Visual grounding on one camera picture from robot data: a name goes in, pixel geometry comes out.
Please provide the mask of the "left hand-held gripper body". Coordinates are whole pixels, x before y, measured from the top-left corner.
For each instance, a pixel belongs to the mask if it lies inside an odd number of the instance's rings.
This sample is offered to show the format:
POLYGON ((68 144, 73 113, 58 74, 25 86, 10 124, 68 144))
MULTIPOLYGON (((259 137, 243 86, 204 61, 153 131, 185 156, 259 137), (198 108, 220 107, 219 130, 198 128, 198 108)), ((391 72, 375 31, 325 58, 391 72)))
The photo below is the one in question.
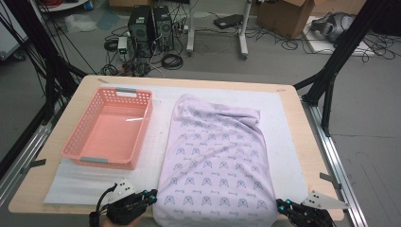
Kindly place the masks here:
POLYGON ((106 217, 115 224, 127 225, 143 215, 147 205, 135 187, 127 180, 121 180, 108 199, 106 217))

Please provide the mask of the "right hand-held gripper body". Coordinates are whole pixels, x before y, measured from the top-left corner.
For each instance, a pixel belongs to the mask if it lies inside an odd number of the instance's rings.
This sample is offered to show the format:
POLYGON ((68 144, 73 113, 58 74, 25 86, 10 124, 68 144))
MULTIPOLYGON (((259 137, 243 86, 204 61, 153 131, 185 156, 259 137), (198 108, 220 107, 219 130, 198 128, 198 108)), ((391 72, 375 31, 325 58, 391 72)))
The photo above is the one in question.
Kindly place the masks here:
POLYGON ((350 207, 347 202, 339 201, 316 190, 308 193, 301 202, 300 210, 291 210, 287 216, 294 227, 337 227, 330 209, 346 210, 350 207))

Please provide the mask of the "pink plastic basket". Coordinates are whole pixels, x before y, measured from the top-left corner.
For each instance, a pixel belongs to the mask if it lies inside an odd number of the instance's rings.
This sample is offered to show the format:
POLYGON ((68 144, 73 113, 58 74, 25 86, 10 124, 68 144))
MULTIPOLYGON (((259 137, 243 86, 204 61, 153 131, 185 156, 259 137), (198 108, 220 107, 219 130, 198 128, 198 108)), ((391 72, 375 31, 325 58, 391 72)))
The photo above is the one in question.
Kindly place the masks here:
POLYGON ((151 91, 100 87, 61 150, 61 156, 82 166, 134 169, 151 113, 151 91))

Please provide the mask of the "lilac patterned towel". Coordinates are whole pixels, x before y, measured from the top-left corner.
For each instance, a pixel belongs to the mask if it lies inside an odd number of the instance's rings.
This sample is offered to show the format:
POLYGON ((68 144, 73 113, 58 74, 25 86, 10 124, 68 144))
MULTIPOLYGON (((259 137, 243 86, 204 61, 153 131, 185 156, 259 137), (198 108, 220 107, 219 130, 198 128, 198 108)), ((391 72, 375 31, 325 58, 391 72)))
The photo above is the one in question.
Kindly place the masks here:
POLYGON ((161 227, 271 227, 278 219, 259 111, 181 96, 153 217, 161 227))

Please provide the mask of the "person's left hand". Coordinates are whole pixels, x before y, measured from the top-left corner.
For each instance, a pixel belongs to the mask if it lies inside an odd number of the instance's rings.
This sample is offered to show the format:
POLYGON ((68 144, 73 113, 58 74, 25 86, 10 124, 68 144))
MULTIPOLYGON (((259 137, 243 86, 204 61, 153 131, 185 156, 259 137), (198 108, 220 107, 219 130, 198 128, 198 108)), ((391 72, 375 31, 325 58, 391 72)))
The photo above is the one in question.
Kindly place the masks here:
POLYGON ((136 218, 135 220, 131 221, 129 224, 122 225, 122 224, 115 224, 110 219, 105 218, 101 222, 100 227, 136 227, 139 224, 140 220, 141 220, 140 218, 136 218))

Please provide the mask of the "white gridded mat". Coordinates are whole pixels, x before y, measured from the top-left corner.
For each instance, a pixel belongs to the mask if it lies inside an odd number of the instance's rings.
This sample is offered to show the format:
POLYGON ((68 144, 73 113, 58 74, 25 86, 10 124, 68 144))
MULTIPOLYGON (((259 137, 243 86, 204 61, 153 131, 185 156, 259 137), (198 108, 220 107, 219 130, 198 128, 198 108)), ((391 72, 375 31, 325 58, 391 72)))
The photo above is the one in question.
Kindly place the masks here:
POLYGON ((45 196, 45 203, 93 205, 106 188, 121 179, 127 179, 139 191, 158 189, 173 109, 178 99, 185 95, 214 104, 259 111, 258 128, 266 143, 275 197, 294 201, 306 198, 305 178, 290 135, 284 100, 277 93, 161 86, 153 86, 150 90, 153 112, 136 167, 123 170, 82 166, 64 158, 45 196))

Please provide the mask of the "white floor board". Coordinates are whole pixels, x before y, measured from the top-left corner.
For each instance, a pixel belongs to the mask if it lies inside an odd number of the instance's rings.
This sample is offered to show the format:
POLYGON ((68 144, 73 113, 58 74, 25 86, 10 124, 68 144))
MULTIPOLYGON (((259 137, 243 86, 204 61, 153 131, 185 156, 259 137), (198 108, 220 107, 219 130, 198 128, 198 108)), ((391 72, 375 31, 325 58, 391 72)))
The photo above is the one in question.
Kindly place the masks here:
MULTIPOLYGON (((307 19, 306 25, 303 29, 304 40, 306 40, 313 53, 332 54, 335 50, 334 44, 330 43, 319 31, 311 30, 311 23, 313 20, 317 20, 317 17, 310 16, 307 19)), ((357 57, 362 57, 363 55, 371 57, 374 54, 375 53, 365 42, 360 42, 356 50, 353 52, 353 56, 357 57)))

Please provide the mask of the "black computer tower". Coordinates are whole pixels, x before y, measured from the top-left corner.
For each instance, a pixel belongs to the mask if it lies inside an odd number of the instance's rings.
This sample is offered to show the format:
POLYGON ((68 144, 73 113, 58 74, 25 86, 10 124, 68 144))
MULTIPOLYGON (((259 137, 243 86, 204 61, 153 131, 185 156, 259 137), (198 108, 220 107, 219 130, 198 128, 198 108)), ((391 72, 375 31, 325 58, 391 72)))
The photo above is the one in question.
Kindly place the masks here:
POLYGON ((133 50, 137 57, 151 56, 151 43, 155 38, 151 6, 135 5, 128 22, 133 50))
POLYGON ((173 50, 172 20, 168 7, 156 6, 153 14, 159 49, 161 51, 173 50))

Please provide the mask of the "clear plastic bag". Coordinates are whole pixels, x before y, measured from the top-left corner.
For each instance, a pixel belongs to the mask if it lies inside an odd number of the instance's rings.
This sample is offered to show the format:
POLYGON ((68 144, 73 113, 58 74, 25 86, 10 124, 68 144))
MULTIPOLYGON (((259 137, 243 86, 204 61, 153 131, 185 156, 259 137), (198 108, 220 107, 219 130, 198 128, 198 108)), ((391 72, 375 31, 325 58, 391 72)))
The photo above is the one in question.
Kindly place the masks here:
POLYGON ((89 32, 96 30, 96 23, 89 15, 72 14, 64 18, 69 33, 89 32))

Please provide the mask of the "large cardboard box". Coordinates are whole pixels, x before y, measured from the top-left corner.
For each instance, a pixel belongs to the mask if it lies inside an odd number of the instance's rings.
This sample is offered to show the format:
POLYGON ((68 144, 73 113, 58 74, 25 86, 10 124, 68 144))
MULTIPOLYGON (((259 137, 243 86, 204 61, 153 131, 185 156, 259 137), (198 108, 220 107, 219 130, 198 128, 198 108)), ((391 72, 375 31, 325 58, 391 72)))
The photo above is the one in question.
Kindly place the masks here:
POLYGON ((315 7, 314 0, 266 0, 257 13, 257 24, 290 39, 298 37, 315 7))

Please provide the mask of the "black flat device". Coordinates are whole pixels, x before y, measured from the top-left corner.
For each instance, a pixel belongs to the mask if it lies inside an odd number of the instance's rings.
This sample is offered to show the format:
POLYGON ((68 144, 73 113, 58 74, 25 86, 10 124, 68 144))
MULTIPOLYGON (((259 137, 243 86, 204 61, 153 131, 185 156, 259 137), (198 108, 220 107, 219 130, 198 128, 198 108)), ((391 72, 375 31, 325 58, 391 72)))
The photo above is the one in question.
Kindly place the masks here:
POLYGON ((233 27, 239 25, 243 20, 243 16, 240 14, 233 14, 214 20, 214 25, 220 29, 226 29, 228 27, 233 27))

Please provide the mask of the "white round table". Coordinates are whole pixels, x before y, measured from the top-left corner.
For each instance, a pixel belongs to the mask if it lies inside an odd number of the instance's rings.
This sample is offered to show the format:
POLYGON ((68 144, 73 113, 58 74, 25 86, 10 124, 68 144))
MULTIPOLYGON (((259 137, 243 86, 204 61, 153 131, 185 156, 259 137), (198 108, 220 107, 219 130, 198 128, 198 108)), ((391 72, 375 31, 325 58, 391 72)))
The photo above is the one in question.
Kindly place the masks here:
POLYGON ((82 7, 88 0, 78 0, 77 2, 67 3, 66 0, 62 0, 62 2, 57 6, 45 6, 41 3, 38 4, 38 8, 41 12, 55 12, 62 11, 67 9, 73 9, 76 7, 82 7))

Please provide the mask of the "white cabinet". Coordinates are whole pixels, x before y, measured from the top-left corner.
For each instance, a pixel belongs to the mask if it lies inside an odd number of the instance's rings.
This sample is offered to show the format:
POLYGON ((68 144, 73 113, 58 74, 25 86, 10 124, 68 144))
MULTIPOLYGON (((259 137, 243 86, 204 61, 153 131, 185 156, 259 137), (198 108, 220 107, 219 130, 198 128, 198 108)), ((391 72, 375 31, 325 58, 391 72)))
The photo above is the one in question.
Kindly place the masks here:
POLYGON ((0 61, 4 61, 16 51, 20 44, 6 29, 1 22, 1 19, 11 25, 21 36, 24 42, 27 40, 27 35, 20 27, 19 23, 12 15, 8 7, 5 4, 0 3, 0 61))

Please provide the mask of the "grey metal bracket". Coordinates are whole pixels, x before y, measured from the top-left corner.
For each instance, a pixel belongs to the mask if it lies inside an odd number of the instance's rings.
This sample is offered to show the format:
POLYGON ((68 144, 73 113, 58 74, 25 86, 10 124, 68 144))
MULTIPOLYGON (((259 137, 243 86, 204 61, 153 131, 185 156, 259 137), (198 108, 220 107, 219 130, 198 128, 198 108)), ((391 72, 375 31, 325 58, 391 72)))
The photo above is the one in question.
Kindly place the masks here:
POLYGON ((31 168, 37 167, 37 166, 44 166, 45 164, 46 164, 45 159, 32 161, 29 164, 27 164, 26 166, 22 167, 20 170, 20 173, 27 174, 31 168))
POLYGON ((320 178, 322 180, 330 182, 335 189, 341 189, 341 183, 339 183, 334 177, 321 172, 320 178))

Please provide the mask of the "aluminium rail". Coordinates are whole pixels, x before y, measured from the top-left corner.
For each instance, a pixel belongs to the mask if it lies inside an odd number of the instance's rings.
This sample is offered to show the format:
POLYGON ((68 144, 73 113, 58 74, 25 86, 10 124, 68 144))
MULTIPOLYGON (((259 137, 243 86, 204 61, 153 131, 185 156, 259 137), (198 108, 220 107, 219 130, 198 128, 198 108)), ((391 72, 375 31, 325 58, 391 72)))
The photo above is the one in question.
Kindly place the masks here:
POLYGON ((346 217, 352 222, 353 227, 369 227, 340 160, 335 143, 332 137, 327 135, 321 126, 323 120, 321 111, 318 107, 310 106, 304 101, 302 101, 302 105, 309 119, 310 126, 317 134, 317 141, 322 147, 323 158, 328 165, 330 176, 341 183, 341 189, 335 190, 340 193, 340 198, 350 205, 345 211, 346 217))
POLYGON ((0 162, 0 207, 6 203, 17 184, 26 175, 20 173, 21 168, 36 161, 64 109, 64 106, 57 104, 54 112, 47 115, 45 106, 42 106, 0 162))

